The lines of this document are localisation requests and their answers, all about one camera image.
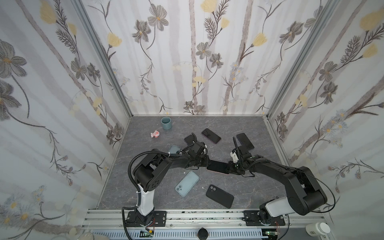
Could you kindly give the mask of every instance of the black knob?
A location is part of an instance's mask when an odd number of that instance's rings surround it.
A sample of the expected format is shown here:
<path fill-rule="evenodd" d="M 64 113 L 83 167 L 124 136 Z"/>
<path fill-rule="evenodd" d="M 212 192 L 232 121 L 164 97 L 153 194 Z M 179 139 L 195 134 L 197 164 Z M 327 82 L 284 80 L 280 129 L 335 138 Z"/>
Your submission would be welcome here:
<path fill-rule="evenodd" d="M 205 228 L 200 228 L 199 232 L 197 233 L 197 237 L 200 240 L 206 240 L 208 238 L 208 231 Z"/>

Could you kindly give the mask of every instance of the white arm segment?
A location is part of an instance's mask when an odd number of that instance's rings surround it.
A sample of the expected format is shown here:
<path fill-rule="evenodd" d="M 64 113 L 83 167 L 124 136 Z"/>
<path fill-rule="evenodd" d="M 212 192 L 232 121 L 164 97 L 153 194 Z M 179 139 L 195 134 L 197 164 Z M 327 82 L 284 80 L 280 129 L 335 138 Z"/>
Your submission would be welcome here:
<path fill-rule="evenodd" d="M 288 198 L 286 196 L 270 201 L 265 205 L 265 208 L 269 215 L 272 217 L 295 213 L 295 211 L 291 208 L 291 205 L 289 204 Z"/>
<path fill-rule="evenodd" d="M 153 206 L 153 196 L 155 194 L 155 190 L 144 192 L 144 189 L 140 186 L 141 191 L 141 202 L 140 206 L 137 208 L 139 213 L 143 216 L 148 215 L 154 208 Z"/>

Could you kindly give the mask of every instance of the gray marble surface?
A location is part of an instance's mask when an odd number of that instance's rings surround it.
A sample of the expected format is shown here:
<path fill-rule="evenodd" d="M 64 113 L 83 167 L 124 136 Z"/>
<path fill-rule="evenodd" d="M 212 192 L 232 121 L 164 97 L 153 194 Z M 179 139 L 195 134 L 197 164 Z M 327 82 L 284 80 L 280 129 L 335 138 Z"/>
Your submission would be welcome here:
<path fill-rule="evenodd" d="M 232 137 L 245 132 L 255 148 L 251 154 L 262 155 L 269 160 L 279 162 L 277 152 L 268 134 L 262 117 L 172 117 L 172 129 L 163 130 L 162 117 L 133 117 L 122 142 L 117 160 L 106 184 L 98 209 L 120 209 L 134 206 L 137 202 L 136 189 L 129 181 L 127 168 L 132 158 L 144 151 L 158 148 L 167 152 L 174 144 L 186 147 L 184 138 L 194 132 L 199 141 L 205 142 L 209 158 L 221 162 L 231 160 L 229 153 L 234 148 Z M 210 142 L 201 132 L 209 128 L 222 139 L 217 144 Z M 150 133 L 158 130 L 160 136 L 151 138 Z M 135 166 L 142 158 L 136 160 Z M 232 208 L 258 208 L 260 204 L 285 196 L 285 189 L 279 182 L 258 173 L 256 177 L 244 178 L 238 175 L 226 175 L 208 171 L 205 168 L 194 170 L 200 180 L 182 197 L 175 186 L 191 170 L 171 169 L 160 185 L 155 189 L 154 206 L 156 209 L 222 209 L 222 205 L 206 197 L 210 184 L 218 186 L 232 194 L 235 199 Z"/>

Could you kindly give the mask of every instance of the smartphone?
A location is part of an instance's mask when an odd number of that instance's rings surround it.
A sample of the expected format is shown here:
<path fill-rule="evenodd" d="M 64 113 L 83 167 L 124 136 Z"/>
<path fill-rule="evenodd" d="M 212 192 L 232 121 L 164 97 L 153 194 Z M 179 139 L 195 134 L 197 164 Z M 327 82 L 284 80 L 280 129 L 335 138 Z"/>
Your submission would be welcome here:
<path fill-rule="evenodd" d="M 233 200 L 235 199 L 233 195 L 228 192 L 216 187 L 215 185 L 209 185 L 207 193 L 205 194 L 207 197 L 212 199 L 213 201 L 225 206 L 226 208 L 231 208 Z"/>
<path fill-rule="evenodd" d="M 200 179 L 196 173 L 190 171 L 184 178 L 176 185 L 175 190 L 183 197 L 192 189 L 192 187 Z"/>
<path fill-rule="evenodd" d="M 211 163 L 207 166 L 207 170 L 229 174 L 229 164 L 211 160 Z"/>
<path fill-rule="evenodd" d="M 194 139 L 194 137 L 192 136 L 192 134 L 191 135 L 189 135 L 189 136 L 187 136 L 186 138 L 184 138 L 184 141 L 187 143 L 187 145 L 189 146 L 189 145 L 191 145 L 192 143 L 193 143 L 193 140 Z"/>
<path fill-rule="evenodd" d="M 245 133 L 237 134 L 236 137 L 239 139 L 241 145 L 244 145 L 248 150 L 255 148 Z"/>
<path fill-rule="evenodd" d="M 170 148 L 169 148 L 169 150 L 168 150 L 168 152 L 169 152 L 170 154 L 176 154 L 177 151 L 180 151 L 180 150 L 181 150 L 181 147 L 176 146 L 176 145 L 171 145 Z"/>
<path fill-rule="evenodd" d="M 221 137 L 219 137 L 216 133 L 212 132 L 208 128 L 204 129 L 201 134 L 211 140 L 214 144 L 218 143 L 221 140 Z"/>

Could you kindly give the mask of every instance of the white cap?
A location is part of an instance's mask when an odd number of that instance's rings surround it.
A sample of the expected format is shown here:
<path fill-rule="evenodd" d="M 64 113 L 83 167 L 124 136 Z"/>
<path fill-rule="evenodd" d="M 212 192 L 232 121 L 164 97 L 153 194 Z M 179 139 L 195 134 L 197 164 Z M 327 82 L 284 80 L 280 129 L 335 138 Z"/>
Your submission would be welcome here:
<path fill-rule="evenodd" d="M 319 224 L 319 230 L 325 234 L 328 234 L 331 232 L 331 229 L 329 228 L 328 224 L 325 222 L 322 222 Z"/>

